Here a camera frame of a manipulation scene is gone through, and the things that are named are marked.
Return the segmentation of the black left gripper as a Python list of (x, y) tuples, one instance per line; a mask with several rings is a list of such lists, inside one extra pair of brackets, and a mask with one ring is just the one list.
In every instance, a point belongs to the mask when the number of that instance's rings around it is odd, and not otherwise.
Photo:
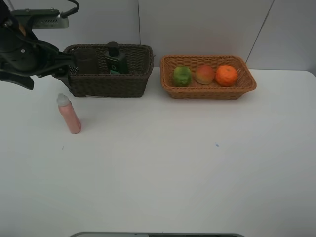
[(73, 54), (59, 52), (34, 34), (23, 34), (20, 29), (0, 27), (0, 80), (34, 89), (31, 76), (52, 75), (67, 88), (71, 87), (70, 68), (77, 66)]

